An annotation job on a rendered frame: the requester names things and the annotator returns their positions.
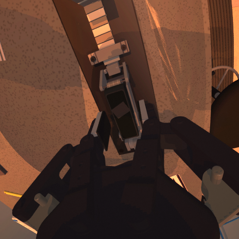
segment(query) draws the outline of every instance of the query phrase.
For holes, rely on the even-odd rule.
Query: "gray knob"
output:
[[[34,200],[35,200],[39,205],[41,205],[42,207],[44,207],[44,206],[47,205],[47,199],[46,199],[41,193],[38,193],[38,194],[34,197]]]
[[[218,185],[222,182],[224,170],[220,166],[214,166],[212,168],[211,182]]]

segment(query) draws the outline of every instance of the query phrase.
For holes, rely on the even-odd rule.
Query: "yellow pencil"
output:
[[[21,197],[23,194],[19,194],[19,193],[14,193],[14,192],[9,192],[9,191],[4,191],[5,194],[9,194],[12,196],[16,196],[16,197]]]

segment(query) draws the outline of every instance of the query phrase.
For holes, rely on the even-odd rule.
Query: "brown slatted panel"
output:
[[[208,0],[211,30],[211,54],[213,67],[234,66],[233,9],[232,0]],[[217,87],[226,69],[215,71],[212,86]],[[219,91],[233,82],[233,72],[228,71]]]

